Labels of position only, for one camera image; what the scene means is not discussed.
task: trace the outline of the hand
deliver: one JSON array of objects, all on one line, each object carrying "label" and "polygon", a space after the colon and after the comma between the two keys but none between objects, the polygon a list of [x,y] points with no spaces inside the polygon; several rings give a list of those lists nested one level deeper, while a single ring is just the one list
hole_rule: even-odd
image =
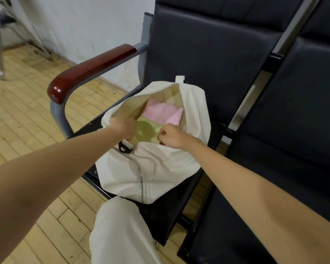
[{"label": "hand", "polygon": [[199,140],[171,123],[168,123],[161,128],[158,139],[168,147],[184,150],[186,145]]},{"label": "hand", "polygon": [[131,118],[111,117],[108,128],[112,128],[119,133],[121,140],[131,140],[136,131],[136,121]]}]

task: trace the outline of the folded clothing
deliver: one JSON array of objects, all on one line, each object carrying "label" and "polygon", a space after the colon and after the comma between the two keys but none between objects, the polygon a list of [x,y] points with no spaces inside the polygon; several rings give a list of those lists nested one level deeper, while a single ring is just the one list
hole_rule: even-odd
[{"label": "folded clothing", "polygon": [[160,125],[180,125],[184,108],[149,98],[142,116]]},{"label": "folded clothing", "polygon": [[163,125],[140,116],[137,119],[134,137],[138,140],[138,142],[152,142],[154,144],[159,144],[158,134],[162,127]]}]

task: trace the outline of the wooden floor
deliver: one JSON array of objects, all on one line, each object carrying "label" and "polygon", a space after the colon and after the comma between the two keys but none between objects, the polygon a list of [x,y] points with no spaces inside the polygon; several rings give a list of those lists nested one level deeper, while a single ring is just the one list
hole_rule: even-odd
[{"label": "wooden floor", "polygon": [[[69,68],[64,60],[55,57],[50,62],[26,47],[7,50],[4,59],[7,81],[0,81],[0,164],[64,140],[50,114],[46,90],[55,76]],[[72,129],[88,124],[122,96],[97,80],[81,86],[66,106]],[[203,176],[184,209],[189,218],[194,219],[210,184]],[[78,179],[48,207],[4,263],[90,263],[89,236],[105,201]],[[184,263],[176,253],[185,235],[176,225],[167,244],[156,245],[164,264]]]}]

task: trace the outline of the black leather backrest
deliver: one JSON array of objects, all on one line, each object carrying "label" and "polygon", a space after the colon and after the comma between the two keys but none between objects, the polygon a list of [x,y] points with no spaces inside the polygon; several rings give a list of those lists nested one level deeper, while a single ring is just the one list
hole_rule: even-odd
[{"label": "black leather backrest", "polygon": [[143,85],[185,75],[228,125],[301,2],[156,0]]},{"label": "black leather backrest", "polygon": [[240,130],[330,170],[330,0],[321,0]]}]

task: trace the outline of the open bag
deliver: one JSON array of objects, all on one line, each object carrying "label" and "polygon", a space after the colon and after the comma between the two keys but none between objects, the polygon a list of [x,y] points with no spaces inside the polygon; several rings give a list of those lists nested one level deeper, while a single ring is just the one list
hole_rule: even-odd
[{"label": "open bag", "polygon": [[[184,108],[180,128],[208,144],[211,125],[204,91],[183,83],[152,82],[144,90],[108,110],[101,120],[103,127],[110,125],[112,116],[138,119],[148,99]],[[119,146],[106,152],[96,162],[99,181],[104,190],[144,204],[151,204],[186,178],[195,174],[200,165],[188,152],[152,142],[130,141],[132,151],[122,153]]]}]

